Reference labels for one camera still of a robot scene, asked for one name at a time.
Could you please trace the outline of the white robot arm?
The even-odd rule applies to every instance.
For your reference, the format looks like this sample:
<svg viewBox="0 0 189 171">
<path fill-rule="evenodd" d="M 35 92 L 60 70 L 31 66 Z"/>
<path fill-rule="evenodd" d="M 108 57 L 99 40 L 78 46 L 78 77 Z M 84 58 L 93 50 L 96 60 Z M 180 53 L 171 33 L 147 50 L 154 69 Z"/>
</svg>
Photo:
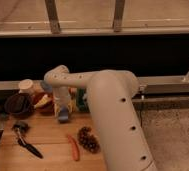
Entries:
<svg viewBox="0 0 189 171">
<path fill-rule="evenodd" d="M 137 77 L 126 70 L 70 73 L 64 65 L 48 71 L 44 80 L 55 96 L 62 86 L 85 88 L 107 171 L 158 171 L 132 104 Z"/>
</svg>

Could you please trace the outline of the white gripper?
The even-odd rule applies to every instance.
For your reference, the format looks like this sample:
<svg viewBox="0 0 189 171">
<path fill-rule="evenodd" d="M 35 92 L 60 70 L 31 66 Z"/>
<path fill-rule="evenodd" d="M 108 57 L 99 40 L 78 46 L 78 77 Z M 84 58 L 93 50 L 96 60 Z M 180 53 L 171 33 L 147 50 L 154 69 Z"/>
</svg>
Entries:
<svg viewBox="0 0 189 171">
<path fill-rule="evenodd" d="M 53 89 L 54 101 L 54 114 L 59 122 L 61 122 L 60 117 L 60 106 L 67 106 L 69 113 L 73 113 L 74 105 L 71 101 L 71 96 L 69 89 L 66 86 L 61 86 Z"/>
</svg>

